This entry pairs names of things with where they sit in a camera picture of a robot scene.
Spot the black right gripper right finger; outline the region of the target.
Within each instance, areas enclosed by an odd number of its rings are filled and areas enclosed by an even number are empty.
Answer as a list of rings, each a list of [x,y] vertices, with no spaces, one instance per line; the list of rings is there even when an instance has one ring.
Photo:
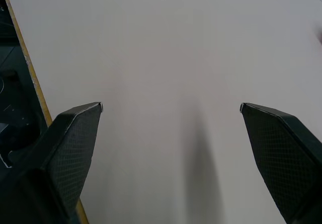
[[[242,103],[257,168],[287,224],[322,224],[322,142],[295,116]]]

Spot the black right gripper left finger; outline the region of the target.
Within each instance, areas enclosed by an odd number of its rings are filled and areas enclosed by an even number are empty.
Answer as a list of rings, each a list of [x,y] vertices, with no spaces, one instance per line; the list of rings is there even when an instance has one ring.
[[[0,224],[76,224],[100,102],[60,113],[36,142],[0,140]]]

